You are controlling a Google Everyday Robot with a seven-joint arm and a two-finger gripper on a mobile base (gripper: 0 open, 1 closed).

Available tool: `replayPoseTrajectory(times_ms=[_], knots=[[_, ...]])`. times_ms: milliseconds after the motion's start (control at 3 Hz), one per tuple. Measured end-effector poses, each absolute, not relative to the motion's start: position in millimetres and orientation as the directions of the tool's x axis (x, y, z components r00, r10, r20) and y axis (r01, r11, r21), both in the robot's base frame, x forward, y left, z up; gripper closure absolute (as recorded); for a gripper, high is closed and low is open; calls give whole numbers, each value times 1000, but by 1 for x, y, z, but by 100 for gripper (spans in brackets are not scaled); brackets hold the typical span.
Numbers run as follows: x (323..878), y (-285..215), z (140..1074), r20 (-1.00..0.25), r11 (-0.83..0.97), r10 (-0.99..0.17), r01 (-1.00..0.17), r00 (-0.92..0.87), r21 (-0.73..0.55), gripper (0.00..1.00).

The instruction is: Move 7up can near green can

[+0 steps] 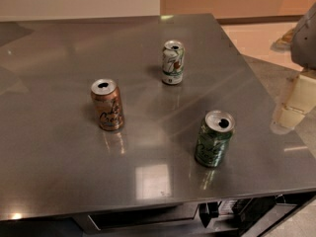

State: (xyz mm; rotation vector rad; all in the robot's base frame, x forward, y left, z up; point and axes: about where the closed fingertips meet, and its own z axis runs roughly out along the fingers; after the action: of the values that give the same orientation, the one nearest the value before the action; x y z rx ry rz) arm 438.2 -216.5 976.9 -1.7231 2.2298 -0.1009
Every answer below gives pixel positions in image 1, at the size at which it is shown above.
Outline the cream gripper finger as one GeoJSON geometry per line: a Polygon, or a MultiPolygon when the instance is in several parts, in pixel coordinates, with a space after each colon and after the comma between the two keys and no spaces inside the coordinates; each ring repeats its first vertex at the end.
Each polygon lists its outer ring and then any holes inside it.
{"type": "Polygon", "coordinates": [[[295,128],[316,106],[316,70],[304,69],[290,80],[277,123],[295,128]]]}

